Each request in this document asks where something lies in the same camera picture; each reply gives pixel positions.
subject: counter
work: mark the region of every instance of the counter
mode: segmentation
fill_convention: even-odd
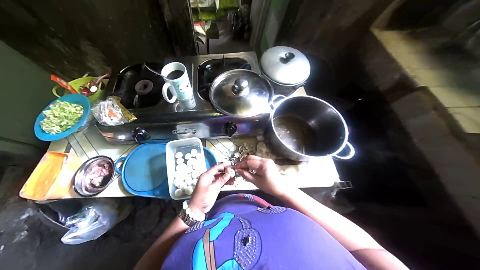
[[[299,88],[295,93],[305,95],[303,88]],[[229,139],[209,139],[202,140],[205,147],[210,149],[215,155],[217,161],[224,161],[231,151],[238,150],[243,144],[256,145],[256,137],[242,137]],[[106,141],[99,130],[91,125],[88,128],[75,132],[68,137],[53,141],[48,148],[49,151],[67,152],[81,157],[85,160],[96,156],[107,156],[116,161],[121,157],[127,156],[138,144],[114,145]],[[278,165],[283,177],[297,187],[331,187],[336,182],[340,182],[338,172],[331,157],[319,158],[303,164]],[[235,181],[234,185],[224,186],[222,190],[241,191],[254,190],[257,187],[247,182],[241,177]],[[119,174],[115,174],[113,181],[101,193],[95,197],[123,197],[133,196],[124,187]],[[73,190],[64,198],[80,198]]]

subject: woman's right hand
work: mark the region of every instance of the woman's right hand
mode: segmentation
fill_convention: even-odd
[[[270,195],[280,197],[286,191],[284,179],[271,159],[247,156],[233,168],[245,180],[254,183],[260,190]],[[256,173],[250,173],[249,169],[256,170]]]

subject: hand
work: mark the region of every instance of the hand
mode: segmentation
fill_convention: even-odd
[[[200,175],[188,202],[188,208],[203,213],[210,211],[220,189],[226,184],[233,185],[235,178],[230,178],[228,173],[224,173],[229,166],[230,162],[227,161],[213,166]]]
[[[271,159],[263,159],[258,156],[247,156],[234,166],[235,172],[245,180],[255,184],[260,190],[280,197],[286,191],[283,177]],[[252,174],[248,169],[256,170]]]

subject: white plastic container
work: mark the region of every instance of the white plastic container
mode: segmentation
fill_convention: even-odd
[[[170,141],[165,147],[165,157],[167,159],[167,179],[168,179],[168,191],[170,192],[170,197],[174,200],[183,200],[188,199],[190,196],[175,196],[175,190],[177,187],[173,184],[174,172],[176,167],[176,158],[175,154],[181,152],[183,156],[186,153],[190,153],[192,149],[197,149],[197,159],[201,165],[200,171],[203,173],[207,170],[207,165],[205,163],[204,156],[204,147],[202,146],[202,141],[199,138],[185,138],[175,141]]]

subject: pot lid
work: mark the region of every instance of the pot lid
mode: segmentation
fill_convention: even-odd
[[[167,181],[165,144],[142,144],[123,165],[123,177],[134,191],[145,192]]]
[[[310,63],[299,50],[276,46],[266,50],[260,59],[262,71],[273,81],[284,85],[296,85],[310,75]]]
[[[213,105],[229,116],[250,117],[265,112],[272,96],[268,80],[246,69],[224,72],[210,87]]]

